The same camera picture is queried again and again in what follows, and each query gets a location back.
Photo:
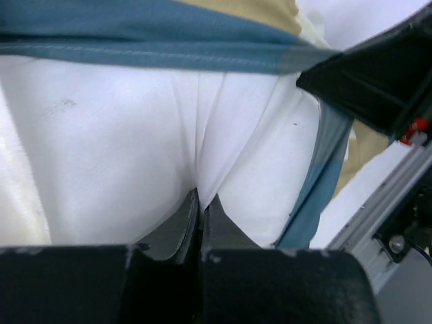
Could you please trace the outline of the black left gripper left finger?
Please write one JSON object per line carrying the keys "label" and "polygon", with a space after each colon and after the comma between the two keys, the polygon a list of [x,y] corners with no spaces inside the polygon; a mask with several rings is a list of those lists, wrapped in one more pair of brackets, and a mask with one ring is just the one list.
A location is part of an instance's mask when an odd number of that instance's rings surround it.
{"label": "black left gripper left finger", "polygon": [[188,254],[199,224],[200,204],[196,190],[187,193],[177,211],[150,234],[137,242],[156,261],[182,262]]}

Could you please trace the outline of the white pillow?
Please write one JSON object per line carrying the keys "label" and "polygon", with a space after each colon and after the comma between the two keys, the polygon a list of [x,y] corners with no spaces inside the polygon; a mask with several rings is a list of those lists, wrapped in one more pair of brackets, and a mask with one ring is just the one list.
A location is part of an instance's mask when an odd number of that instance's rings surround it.
{"label": "white pillow", "polygon": [[54,244],[150,233],[197,189],[256,244],[280,235],[311,164],[319,105],[295,76],[1,58],[1,101]]}

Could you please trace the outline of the aluminium table frame rail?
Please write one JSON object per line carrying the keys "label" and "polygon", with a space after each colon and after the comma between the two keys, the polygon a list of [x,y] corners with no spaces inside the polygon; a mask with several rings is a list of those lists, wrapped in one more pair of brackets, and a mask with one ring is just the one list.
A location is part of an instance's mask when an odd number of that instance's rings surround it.
{"label": "aluminium table frame rail", "polygon": [[311,247],[352,254],[378,293],[398,266],[375,234],[430,166],[430,145],[393,143],[367,163],[325,208]]}

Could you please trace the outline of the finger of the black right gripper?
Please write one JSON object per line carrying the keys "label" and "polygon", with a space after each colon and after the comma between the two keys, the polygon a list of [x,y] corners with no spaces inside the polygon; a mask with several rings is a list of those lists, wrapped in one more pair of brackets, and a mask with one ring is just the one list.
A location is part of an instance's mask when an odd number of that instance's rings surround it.
{"label": "finger of the black right gripper", "polygon": [[431,119],[431,10],[302,72],[296,85],[401,137],[416,118]]}

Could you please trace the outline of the blue beige white patchwork pillowcase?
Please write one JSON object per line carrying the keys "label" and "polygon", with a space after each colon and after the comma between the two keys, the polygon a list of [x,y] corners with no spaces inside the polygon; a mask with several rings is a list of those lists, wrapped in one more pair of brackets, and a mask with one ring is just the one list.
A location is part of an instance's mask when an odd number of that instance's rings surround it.
{"label": "blue beige white patchwork pillowcase", "polygon": [[[296,87],[301,72],[335,51],[294,1],[2,1],[5,55],[293,75]],[[352,122],[316,101],[319,126],[310,166],[289,219],[269,246],[307,247],[338,182]],[[52,245],[32,167],[9,114],[1,101],[1,244]]]}

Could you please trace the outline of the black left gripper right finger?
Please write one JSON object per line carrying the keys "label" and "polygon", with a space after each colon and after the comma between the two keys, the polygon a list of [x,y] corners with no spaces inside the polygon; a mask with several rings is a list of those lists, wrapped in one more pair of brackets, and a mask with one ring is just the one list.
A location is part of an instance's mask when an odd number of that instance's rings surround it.
{"label": "black left gripper right finger", "polygon": [[202,251],[261,249],[225,213],[217,195],[202,214]]}

